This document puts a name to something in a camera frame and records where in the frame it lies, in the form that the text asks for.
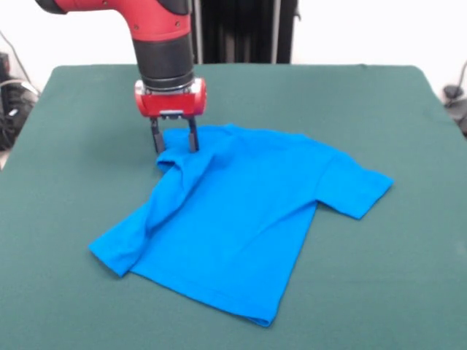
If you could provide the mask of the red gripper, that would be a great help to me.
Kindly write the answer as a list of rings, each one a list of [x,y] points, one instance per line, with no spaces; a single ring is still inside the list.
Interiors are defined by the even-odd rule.
[[[202,115],[207,105],[205,79],[195,78],[191,85],[181,90],[157,92],[149,90],[141,80],[134,85],[136,105],[144,117],[149,117],[156,154],[165,150],[163,134],[160,132],[158,117],[163,119],[187,119],[189,126],[190,151],[199,151],[198,132],[195,116]]]

